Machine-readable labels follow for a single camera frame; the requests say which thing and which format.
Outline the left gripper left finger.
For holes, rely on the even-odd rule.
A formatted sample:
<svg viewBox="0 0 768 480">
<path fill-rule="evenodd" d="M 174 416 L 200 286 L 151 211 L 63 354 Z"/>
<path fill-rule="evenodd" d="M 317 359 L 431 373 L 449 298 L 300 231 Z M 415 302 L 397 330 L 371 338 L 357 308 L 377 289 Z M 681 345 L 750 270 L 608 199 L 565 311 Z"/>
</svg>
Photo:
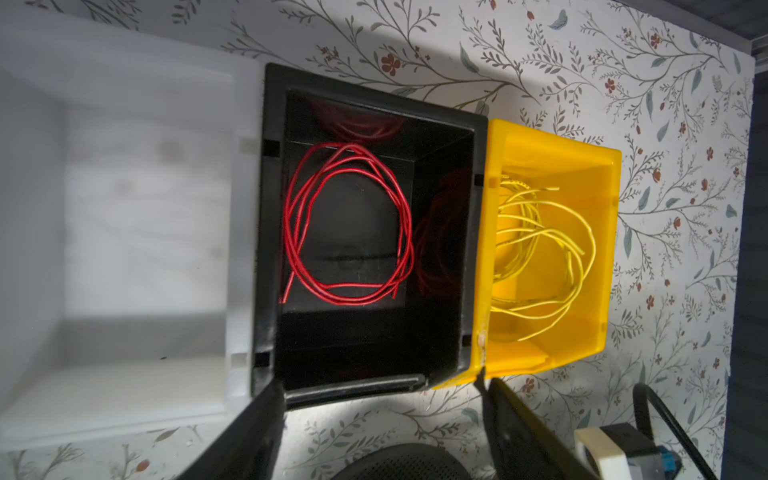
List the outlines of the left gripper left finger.
<svg viewBox="0 0 768 480">
<path fill-rule="evenodd" d="M 273 379 L 178 477 L 182 480 L 270 479 L 283 436 L 285 413 L 284 387 Z"/>
</svg>

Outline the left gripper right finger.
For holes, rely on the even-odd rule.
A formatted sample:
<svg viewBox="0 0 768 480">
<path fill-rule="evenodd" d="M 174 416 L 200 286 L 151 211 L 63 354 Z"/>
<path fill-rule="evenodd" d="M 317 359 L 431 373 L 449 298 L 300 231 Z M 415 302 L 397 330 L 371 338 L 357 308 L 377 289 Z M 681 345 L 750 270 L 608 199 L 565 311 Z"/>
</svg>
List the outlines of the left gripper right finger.
<svg viewBox="0 0 768 480">
<path fill-rule="evenodd" d="M 484 430 L 500 479 L 592 479 L 594 473 L 500 379 L 479 379 Z"/>
</svg>

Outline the grey perforated spool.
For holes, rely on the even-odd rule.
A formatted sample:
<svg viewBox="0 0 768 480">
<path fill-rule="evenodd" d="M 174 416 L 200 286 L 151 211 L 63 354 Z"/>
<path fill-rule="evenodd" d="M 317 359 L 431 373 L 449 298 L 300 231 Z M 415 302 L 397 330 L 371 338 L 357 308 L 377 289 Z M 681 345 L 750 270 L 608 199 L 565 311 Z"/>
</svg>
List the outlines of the grey perforated spool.
<svg viewBox="0 0 768 480">
<path fill-rule="evenodd" d="M 382 448 L 352 462 L 332 480 L 471 480 L 469 471 L 446 450 L 407 443 Z"/>
</svg>

